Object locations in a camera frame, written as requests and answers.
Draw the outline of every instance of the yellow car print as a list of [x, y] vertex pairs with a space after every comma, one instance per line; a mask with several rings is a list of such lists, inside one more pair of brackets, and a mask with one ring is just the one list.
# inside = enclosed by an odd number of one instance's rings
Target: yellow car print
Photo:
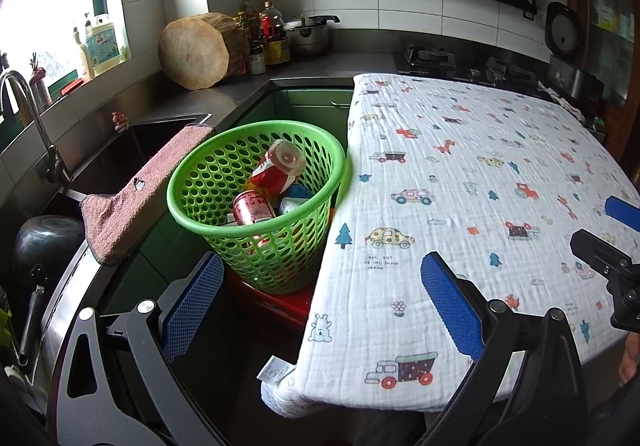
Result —
[[394, 244], [401, 249], [408, 249], [415, 242], [412, 236], [404, 236], [394, 228], [378, 228], [364, 239], [366, 244], [371, 244], [374, 248], [381, 248], [384, 244]]

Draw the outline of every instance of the cloth tag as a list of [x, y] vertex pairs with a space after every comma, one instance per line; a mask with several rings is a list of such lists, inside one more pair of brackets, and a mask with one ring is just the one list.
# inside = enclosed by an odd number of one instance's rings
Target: cloth tag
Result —
[[278, 384], [287, 374], [296, 369], [294, 365], [281, 360], [276, 356], [271, 356], [267, 364], [263, 366], [256, 379], [260, 379], [267, 384]]

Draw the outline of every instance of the pink towel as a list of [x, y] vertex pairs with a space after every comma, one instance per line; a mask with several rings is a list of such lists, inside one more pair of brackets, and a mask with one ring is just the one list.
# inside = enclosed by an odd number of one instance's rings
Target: pink towel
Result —
[[166, 184], [180, 161], [213, 129], [189, 124], [163, 146], [115, 195], [88, 195], [80, 203], [89, 247], [98, 263], [122, 261], [166, 211]]

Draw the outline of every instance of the gas stove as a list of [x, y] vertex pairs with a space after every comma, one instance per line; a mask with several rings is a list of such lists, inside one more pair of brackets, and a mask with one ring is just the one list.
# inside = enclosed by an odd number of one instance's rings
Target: gas stove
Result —
[[394, 60], [398, 74], [484, 85], [547, 99], [544, 92], [538, 91], [533, 72], [493, 57], [484, 65], [469, 64], [443, 50], [409, 44], [404, 53], [394, 53]]

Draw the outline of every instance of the metal bolt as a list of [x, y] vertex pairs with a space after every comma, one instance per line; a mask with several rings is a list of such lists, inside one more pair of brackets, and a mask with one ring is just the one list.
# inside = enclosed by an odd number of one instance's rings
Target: metal bolt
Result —
[[146, 314], [151, 312], [156, 307], [156, 303], [153, 300], [143, 300], [138, 304], [138, 312]]
[[491, 300], [489, 302], [489, 309], [491, 309], [493, 312], [501, 314], [507, 310], [507, 304], [505, 304], [505, 302], [503, 302], [502, 300]]
[[80, 314], [78, 315], [78, 317], [82, 320], [82, 321], [87, 321], [89, 318], [91, 318], [94, 315], [94, 310], [91, 307], [85, 307], [84, 309], [82, 309], [80, 311]]
[[551, 309], [551, 317], [556, 321], [564, 320], [564, 313], [560, 309]]

